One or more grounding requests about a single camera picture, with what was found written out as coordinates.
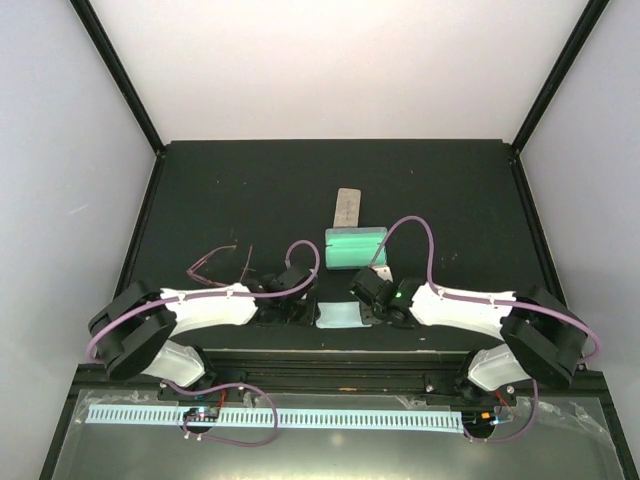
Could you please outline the blue-grey glasses case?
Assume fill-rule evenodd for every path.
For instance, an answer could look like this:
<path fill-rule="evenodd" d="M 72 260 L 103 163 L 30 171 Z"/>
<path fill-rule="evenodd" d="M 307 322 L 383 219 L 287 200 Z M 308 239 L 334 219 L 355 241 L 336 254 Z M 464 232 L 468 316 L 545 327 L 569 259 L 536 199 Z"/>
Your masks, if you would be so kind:
<path fill-rule="evenodd" d="M 386 237 L 386 227 L 342 227 L 325 231 L 325 265 L 328 270 L 359 269 L 387 264 L 386 248 L 375 256 Z"/>

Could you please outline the beige glasses case green lining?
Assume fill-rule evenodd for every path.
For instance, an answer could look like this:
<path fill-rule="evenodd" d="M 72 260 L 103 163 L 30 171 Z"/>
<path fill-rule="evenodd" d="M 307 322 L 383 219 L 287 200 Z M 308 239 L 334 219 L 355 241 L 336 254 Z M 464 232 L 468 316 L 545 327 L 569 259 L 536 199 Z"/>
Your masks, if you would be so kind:
<path fill-rule="evenodd" d="M 359 224 L 361 191 L 339 188 L 334 211 L 334 228 L 356 228 Z"/>

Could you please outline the pink sunglasses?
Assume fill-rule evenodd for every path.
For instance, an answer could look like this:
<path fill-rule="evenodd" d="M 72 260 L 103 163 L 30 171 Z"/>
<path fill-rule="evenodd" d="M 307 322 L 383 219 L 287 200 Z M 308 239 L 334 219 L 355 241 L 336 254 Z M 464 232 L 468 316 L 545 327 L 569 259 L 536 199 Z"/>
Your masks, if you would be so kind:
<path fill-rule="evenodd" d="M 186 275 L 208 288 L 225 287 L 247 280 L 251 271 L 253 245 L 238 244 L 215 247 L 186 269 Z"/>

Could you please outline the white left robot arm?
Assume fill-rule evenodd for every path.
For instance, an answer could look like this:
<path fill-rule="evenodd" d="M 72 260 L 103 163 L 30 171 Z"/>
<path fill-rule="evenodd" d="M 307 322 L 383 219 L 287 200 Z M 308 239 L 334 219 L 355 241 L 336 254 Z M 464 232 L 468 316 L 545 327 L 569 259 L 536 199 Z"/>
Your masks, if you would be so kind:
<path fill-rule="evenodd" d="M 219 375 L 202 346 L 181 344 L 177 336 L 251 323 L 312 323 L 319 316 L 316 284 L 316 270 L 295 264 L 280 275 L 209 289 L 154 291 L 136 282 L 91 319 L 87 353 L 111 380 L 152 376 L 202 399 Z"/>

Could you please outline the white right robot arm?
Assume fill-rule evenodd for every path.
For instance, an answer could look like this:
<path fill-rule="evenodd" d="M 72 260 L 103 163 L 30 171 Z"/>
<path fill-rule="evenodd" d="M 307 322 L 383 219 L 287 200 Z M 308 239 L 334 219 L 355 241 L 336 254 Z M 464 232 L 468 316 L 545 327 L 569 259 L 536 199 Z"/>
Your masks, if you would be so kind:
<path fill-rule="evenodd" d="M 395 327 L 448 327 L 498 340 L 498 346 L 471 355 L 454 379 L 457 396 L 467 403 L 527 379 L 569 387 L 589 337 L 577 316 L 537 286 L 517 295 L 433 287 L 416 279 L 394 284 L 363 268 L 349 290 L 374 318 Z"/>

